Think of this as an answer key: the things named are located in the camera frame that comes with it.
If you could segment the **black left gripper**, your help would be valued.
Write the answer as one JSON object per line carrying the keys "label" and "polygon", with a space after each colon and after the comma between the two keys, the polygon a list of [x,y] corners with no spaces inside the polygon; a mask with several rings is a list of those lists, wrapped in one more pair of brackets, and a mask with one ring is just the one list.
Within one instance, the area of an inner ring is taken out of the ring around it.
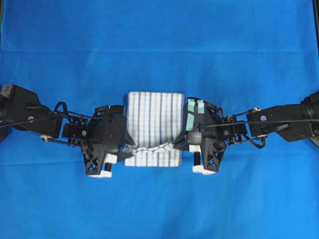
{"label": "black left gripper", "polygon": [[109,166],[103,170],[104,159],[117,163],[133,156],[135,142],[127,131],[125,107],[102,106],[94,110],[88,123],[88,136],[82,145],[85,174],[89,177],[111,178]]}

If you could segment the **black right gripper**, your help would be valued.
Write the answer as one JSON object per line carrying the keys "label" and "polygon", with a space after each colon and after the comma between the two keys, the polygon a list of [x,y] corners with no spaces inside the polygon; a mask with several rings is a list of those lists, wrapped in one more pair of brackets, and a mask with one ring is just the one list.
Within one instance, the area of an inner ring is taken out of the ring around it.
{"label": "black right gripper", "polygon": [[227,148],[223,118],[222,108],[200,98],[187,98],[183,107],[183,134],[176,138],[173,147],[194,153],[194,173],[211,175],[219,172]]}

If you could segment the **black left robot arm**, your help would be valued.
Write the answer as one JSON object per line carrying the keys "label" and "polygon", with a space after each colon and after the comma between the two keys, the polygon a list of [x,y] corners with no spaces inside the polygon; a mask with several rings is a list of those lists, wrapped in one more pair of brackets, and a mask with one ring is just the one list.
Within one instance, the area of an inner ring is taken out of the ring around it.
{"label": "black left robot arm", "polygon": [[121,105],[102,106],[90,117],[69,111],[65,102],[51,110],[40,103],[35,92],[5,85],[0,91],[0,139],[13,127],[38,134],[45,142],[79,147],[86,175],[110,178],[113,164],[133,156],[124,150],[126,145],[135,145],[125,112]]}

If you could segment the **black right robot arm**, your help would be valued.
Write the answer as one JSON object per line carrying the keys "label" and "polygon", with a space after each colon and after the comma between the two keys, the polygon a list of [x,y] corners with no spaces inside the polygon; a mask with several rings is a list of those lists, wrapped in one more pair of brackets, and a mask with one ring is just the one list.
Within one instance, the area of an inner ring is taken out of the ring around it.
{"label": "black right robot arm", "polygon": [[266,138],[277,133],[287,142],[310,139],[319,143],[319,95],[306,97],[300,104],[253,108],[242,115],[225,116],[223,109],[190,97],[183,107],[183,127],[174,140],[175,149],[194,154],[195,173],[219,172],[226,148],[244,142],[261,149]]}

